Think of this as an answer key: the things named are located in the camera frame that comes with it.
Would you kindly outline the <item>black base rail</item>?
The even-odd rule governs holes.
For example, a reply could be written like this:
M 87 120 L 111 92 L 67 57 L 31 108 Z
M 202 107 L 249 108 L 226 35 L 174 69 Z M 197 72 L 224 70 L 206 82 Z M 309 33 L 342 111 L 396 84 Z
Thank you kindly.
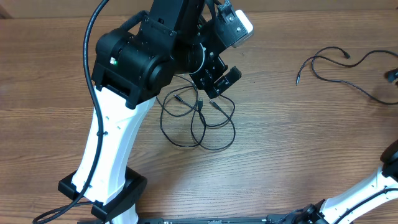
M 273 214 L 266 217 L 240 217 L 240 218 L 140 218 L 137 224 L 271 224 L 293 223 L 295 214 Z

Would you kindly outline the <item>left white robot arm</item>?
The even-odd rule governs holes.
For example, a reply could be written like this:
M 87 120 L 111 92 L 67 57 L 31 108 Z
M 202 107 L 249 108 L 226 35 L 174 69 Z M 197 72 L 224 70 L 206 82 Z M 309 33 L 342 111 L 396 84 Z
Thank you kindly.
M 155 0 L 96 44 L 95 109 L 79 168 L 59 182 L 72 200 L 87 198 L 100 223 L 136 223 L 146 178 L 128 168 L 132 145 L 161 89 L 187 73 L 210 98 L 241 78 L 220 54 L 252 35 L 253 25 L 229 1 Z

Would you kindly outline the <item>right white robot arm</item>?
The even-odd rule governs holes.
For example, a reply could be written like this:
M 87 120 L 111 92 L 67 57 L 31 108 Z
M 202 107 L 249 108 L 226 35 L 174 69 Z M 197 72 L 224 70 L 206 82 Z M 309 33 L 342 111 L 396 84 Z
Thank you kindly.
M 397 198 L 397 141 L 382 153 L 382 164 L 368 178 L 336 197 L 305 207 L 294 223 L 353 223 L 372 209 Z

